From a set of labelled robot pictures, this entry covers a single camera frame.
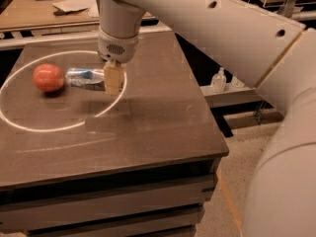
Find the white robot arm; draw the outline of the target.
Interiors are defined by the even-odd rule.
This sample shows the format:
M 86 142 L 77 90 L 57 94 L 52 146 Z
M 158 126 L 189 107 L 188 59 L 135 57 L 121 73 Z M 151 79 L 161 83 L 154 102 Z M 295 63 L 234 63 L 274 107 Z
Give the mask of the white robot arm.
M 241 237 L 316 237 L 316 34 L 241 0 L 115 0 L 156 16 L 256 90 L 284 120 L 253 174 Z

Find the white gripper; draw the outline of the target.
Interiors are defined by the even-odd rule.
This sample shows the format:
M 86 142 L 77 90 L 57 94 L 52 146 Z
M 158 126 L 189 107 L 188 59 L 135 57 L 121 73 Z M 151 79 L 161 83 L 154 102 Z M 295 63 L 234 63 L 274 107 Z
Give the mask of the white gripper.
M 105 90 L 109 95 L 117 95 L 124 78 L 124 68 L 121 63 L 128 63 L 135 55 L 138 36 L 118 39 L 99 28 L 99 55 L 107 62 L 104 66 Z

